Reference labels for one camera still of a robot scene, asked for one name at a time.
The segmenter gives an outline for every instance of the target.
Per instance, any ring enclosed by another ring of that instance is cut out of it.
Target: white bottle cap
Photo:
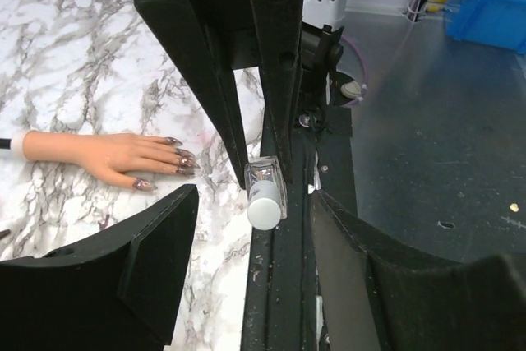
[[[250,190],[247,216],[251,225],[258,230],[270,230],[281,219],[279,189],[268,180],[256,182]]]

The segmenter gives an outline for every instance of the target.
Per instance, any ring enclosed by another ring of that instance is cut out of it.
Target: white cuff
[[[19,131],[11,139],[11,144],[9,145],[9,148],[18,159],[27,160],[27,158],[24,155],[24,139],[29,132],[31,131]]]

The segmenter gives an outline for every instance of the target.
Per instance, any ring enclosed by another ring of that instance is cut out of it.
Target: decorated nail
[[[177,155],[185,156],[185,157],[187,157],[187,158],[192,158],[192,159],[195,159],[195,158],[196,158],[196,156],[195,156],[192,152],[187,151],[187,150],[182,150],[182,149],[180,149],[180,148],[176,148],[176,149],[175,149],[175,153],[176,153]]]
[[[179,164],[181,166],[185,166],[187,168],[194,168],[194,169],[200,169],[201,167],[196,163],[196,161],[194,159],[190,159],[190,158],[181,158],[179,160]]]
[[[194,169],[192,168],[177,168],[175,171],[176,174],[180,174],[182,176],[194,176]]]
[[[155,191],[157,187],[149,181],[143,180],[142,178],[136,178],[133,183],[133,187],[139,191],[151,192]]]
[[[172,145],[182,145],[182,142],[175,137],[165,137],[164,138],[169,144]]]

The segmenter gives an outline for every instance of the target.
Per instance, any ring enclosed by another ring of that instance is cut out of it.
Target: gray floor
[[[352,14],[345,25],[371,73],[353,114],[360,217],[457,261],[526,252],[526,78],[517,55],[448,39],[441,20],[410,35],[396,16]],[[340,66],[359,70],[349,49]]]

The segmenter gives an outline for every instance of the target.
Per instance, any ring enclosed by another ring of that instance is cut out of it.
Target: blue plastic bin
[[[448,0],[445,31],[457,40],[526,53],[526,0]]]

